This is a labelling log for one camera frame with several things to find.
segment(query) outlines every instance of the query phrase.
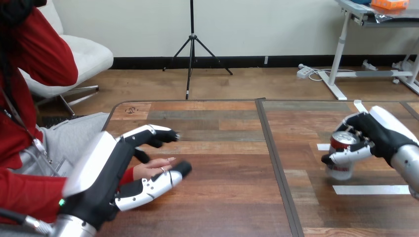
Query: person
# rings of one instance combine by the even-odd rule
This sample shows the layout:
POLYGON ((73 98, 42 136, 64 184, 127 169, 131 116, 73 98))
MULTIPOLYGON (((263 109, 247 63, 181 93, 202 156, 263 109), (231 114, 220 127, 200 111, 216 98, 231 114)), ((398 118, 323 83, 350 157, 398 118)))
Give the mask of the person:
MULTIPOLYGON (((84 147, 102 130, 108 114, 65 121, 50 129, 38 127, 34 103, 19 68, 44 85, 70 86, 78 78, 72 52, 35 7, 17 26, 7 27, 0 22, 0 38, 4 56, 0 72, 4 91, 4 95, 0 91, 0 208, 52 223, 59 209, 65 176, 84 147), (42 142, 46 156, 34 146, 34 138, 42 142)), ((128 169, 120 184, 150 178, 161 173, 161 168, 168 170, 173 160, 156 159, 128 169)), ((13 224, 3 218, 0 223, 13 224)), ((8 236, 1 233, 5 226, 0 227, 0 236, 8 236)))

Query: power strip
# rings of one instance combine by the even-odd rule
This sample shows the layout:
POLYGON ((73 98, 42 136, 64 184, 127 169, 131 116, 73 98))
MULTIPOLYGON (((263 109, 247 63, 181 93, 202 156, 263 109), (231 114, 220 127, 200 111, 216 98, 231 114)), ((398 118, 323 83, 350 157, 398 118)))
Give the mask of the power strip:
POLYGON ((297 72, 297 77, 306 79, 312 72, 313 72, 312 68, 305 66, 302 69, 300 69, 300 71, 297 72))

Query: gray pants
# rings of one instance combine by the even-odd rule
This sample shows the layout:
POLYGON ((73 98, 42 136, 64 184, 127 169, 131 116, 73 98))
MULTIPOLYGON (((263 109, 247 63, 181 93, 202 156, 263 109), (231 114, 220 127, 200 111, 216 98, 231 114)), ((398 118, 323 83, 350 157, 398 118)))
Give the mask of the gray pants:
MULTIPOLYGON (((20 152, 22 168, 12 172, 44 176, 58 174, 67 177, 83 150, 102 130, 108 115, 97 113, 68 120, 49 129, 39 128, 43 133, 43 145, 48 153, 47 157, 41 156, 35 147, 30 146, 20 152)), ((40 235, 20 226, 0 225, 0 236, 39 237, 40 235)))

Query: white chair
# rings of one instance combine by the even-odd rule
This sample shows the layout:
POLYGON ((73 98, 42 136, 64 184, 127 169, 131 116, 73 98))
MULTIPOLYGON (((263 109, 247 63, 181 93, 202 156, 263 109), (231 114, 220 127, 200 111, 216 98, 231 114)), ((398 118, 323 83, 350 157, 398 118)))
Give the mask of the white chair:
POLYGON ((79 70, 79 77, 77 79, 76 84, 71 86, 46 86, 33 80, 29 76, 29 74, 27 74, 23 70, 20 70, 20 72, 25 78, 25 81, 28 84, 31 93, 45 98, 44 100, 37 103, 37 105, 41 105, 55 98, 58 98, 64 103, 66 109, 72 115, 75 115, 74 111, 71 109, 71 106, 95 95, 97 93, 97 90, 99 89, 99 86, 94 85, 80 88, 75 87, 80 83, 86 81, 87 79, 92 78, 99 72, 102 72, 110 68, 113 64, 114 56, 108 48, 91 40, 64 35, 61 20, 58 16, 57 11, 55 10, 55 6, 52 0, 48 0, 46 6, 40 7, 39 10, 42 12, 42 14, 48 20, 48 22, 53 26, 53 28, 60 35, 60 37, 70 47, 74 56, 74 60, 76 62, 77 69, 79 70), (68 103, 64 99, 65 96, 87 91, 95 91, 95 93, 68 103))

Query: woman's hand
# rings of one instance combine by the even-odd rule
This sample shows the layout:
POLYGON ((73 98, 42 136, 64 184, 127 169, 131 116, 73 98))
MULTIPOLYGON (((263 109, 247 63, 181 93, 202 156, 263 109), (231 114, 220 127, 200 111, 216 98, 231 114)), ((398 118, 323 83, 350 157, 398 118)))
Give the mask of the woman's hand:
POLYGON ((138 179, 150 179, 151 177, 155 176, 156 174, 163 173, 162 168, 165 171, 168 171, 172 168, 171 163, 176 158, 171 157, 167 159, 152 159, 147 164, 139 164, 134 167, 134 180, 138 179))

